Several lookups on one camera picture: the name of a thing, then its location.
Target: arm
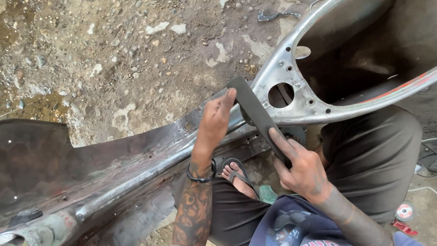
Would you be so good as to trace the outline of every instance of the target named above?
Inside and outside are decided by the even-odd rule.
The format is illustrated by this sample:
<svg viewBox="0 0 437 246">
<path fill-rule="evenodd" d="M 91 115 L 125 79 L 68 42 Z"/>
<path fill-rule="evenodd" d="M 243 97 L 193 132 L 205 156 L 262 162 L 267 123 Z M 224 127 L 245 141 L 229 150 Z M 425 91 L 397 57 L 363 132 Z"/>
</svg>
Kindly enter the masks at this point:
<svg viewBox="0 0 437 246">
<path fill-rule="evenodd" d="M 224 96 L 206 104 L 189 164 L 189 172 L 194 178 L 211 176 L 211 156 L 226 135 L 229 112 L 236 95 L 236 90 L 231 88 Z M 173 244 L 205 245 L 211 228 L 212 182 L 187 179 L 182 192 L 174 222 Z"/>
<path fill-rule="evenodd" d="M 329 216 L 353 246 L 393 246 L 391 235 L 349 202 L 328 181 L 315 152 L 306 150 L 292 139 L 285 141 L 274 128 L 270 129 L 269 134 L 293 163 L 293 167 L 287 169 L 278 158 L 274 160 L 274 166 L 285 186 Z"/>
</svg>

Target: round hole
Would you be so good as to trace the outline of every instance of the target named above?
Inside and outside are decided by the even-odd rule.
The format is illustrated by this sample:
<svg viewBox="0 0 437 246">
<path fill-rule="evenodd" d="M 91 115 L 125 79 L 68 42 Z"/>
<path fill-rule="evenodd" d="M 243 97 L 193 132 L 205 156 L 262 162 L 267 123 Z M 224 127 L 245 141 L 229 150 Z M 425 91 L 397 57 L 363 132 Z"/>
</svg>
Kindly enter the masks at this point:
<svg viewBox="0 0 437 246">
<path fill-rule="evenodd" d="M 290 84 L 279 83 L 269 90 L 268 100 L 270 105 L 281 109 L 291 104 L 295 97 L 295 91 Z"/>
<path fill-rule="evenodd" d="M 296 47 L 296 59 L 304 59 L 311 55 L 311 50 L 308 47 L 305 46 L 297 46 Z"/>
</svg>

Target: black sandal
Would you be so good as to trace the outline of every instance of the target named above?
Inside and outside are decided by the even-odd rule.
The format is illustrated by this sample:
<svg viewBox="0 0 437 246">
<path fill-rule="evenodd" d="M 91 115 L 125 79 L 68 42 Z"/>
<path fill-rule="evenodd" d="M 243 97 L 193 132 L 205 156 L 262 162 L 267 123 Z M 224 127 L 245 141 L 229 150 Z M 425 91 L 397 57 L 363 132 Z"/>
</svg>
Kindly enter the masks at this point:
<svg viewBox="0 0 437 246">
<path fill-rule="evenodd" d="M 235 162 L 238 167 L 241 169 L 241 171 L 243 172 L 244 176 L 242 176 L 241 174 L 237 173 L 237 171 L 233 170 L 229 175 L 229 182 L 232 183 L 232 181 L 234 180 L 234 178 L 237 176 L 239 179 L 241 179 L 244 183 L 246 183 L 247 185 L 249 185 L 250 188 L 253 189 L 253 191 L 255 192 L 255 195 L 257 196 L 258 200 L 260 199 L 260 196 L 258 194 L 258 192 L 255 190 L 255 188 L 252 185 L 252 182 L 249 180 L 249 176 L 247 175 L 246 169 L 244 168 L 243 163 L 238 160 L 237 158 L 234 157 L 229 157 L 226 160 L 223 161 L 222 166 L 220 168 L 220 172 L 223 172 L 223 169 L 225 169 L 225 166 L 228 165 L 229 167 L 231 167 L 231 162 Z"/>
</svg>

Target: dirty hand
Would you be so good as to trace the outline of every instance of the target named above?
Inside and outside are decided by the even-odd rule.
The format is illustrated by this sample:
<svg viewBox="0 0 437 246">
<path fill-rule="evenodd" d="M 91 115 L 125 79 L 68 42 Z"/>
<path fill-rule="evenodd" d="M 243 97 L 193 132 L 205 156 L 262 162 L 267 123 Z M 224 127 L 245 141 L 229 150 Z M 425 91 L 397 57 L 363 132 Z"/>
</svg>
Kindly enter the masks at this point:
<svg viewBox="0 0 437 246">
<path fill-rule="evenodd" d="M 293 139 L 284 140 L 274 128 L 269 129 L 269 134 L 273 142 L 293 164 L 293 167 L 288 169 L 275 156 L 273 165 L 281 182 L 310 203 L 319 204 L 326 201 L 333 185 L 326 177 L 319 155 L 306 150 Z"/>
<path fill-rule="evenodd" d="M 193 152 L 199 151 L 202 155 L 209 155 L 207 158 L 211 157 L 228 131 L 229 112 L 236 96 L 237 90 L 231 88 L 223 96 L 205 105 Z"/>
</svg>

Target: black pants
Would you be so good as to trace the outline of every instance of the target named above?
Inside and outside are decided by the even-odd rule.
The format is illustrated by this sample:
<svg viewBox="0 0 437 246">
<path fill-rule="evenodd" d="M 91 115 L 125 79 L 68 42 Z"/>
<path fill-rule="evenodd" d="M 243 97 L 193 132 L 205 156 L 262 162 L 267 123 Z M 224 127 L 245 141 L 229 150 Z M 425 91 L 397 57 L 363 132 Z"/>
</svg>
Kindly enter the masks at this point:
<svg viewBox="0 0 437 246">
<path fill-rule="evenodd" d="M 404 201 L 419 155 L 422 129 L 409 112 L 391 105 L 322 128 L 328 180 L 355 206 L 383 225 Z M 178 207 L 186 181 L 173 193 Z M 209 240 L 217 246 L 248 245 L 270 205 L 240 193 L 228 180 L 212 182 Z"/>
</svg>

